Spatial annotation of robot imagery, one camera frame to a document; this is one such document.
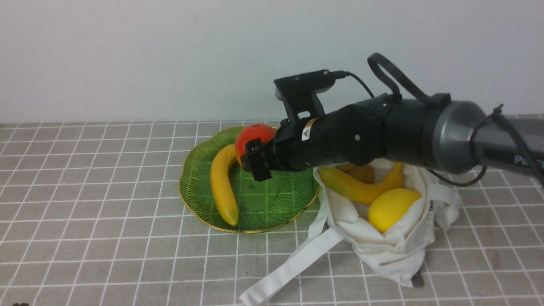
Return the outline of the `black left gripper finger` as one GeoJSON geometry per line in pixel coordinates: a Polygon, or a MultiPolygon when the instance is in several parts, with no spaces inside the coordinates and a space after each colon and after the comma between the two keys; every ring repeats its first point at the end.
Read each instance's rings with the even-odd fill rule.
{"type": "Polygon", "coordinates": [[[241,156],[241,166],[256,182],[272,179],[272,172],[266,165],[266,159],[260,153],[245,153],[241,156]]]}

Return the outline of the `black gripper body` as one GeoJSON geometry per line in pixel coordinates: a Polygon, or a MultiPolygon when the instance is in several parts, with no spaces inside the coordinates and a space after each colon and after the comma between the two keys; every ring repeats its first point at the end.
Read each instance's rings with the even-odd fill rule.
{"type": "Polygon", "coordinates": [[[283,122],[277,136],[260,148],[270,170],[300,172],[339,163],[366,165],[387,155],[386,116],[391,95],[352,103],[297,123],[283,122]]]}

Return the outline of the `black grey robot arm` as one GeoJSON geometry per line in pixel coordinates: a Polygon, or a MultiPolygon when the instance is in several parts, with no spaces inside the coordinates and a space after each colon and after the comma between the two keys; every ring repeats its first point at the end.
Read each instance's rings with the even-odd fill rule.
{"type": "Polygon", "coordinates": [[[437,94],[393,102],[381,95],[311,120],[282,122],[275,137],[248,141],[241,165],[256,181],[272,171],[301,172],[386,159],[459,176],[480,165],[543,178],[543,122],[485,114],[470,101],[437,94]]]}

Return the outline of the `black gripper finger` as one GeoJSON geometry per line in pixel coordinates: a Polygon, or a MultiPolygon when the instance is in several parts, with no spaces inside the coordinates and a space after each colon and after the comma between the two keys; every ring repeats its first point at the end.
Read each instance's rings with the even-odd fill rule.
{"type": "Polygon", "coordinates": [[[251,155],[256,151],[259,151],[259,149],[264,146],[264,142],[262,141],[261,137],[249,139],[245,142],[245,154],[251,155]]]}

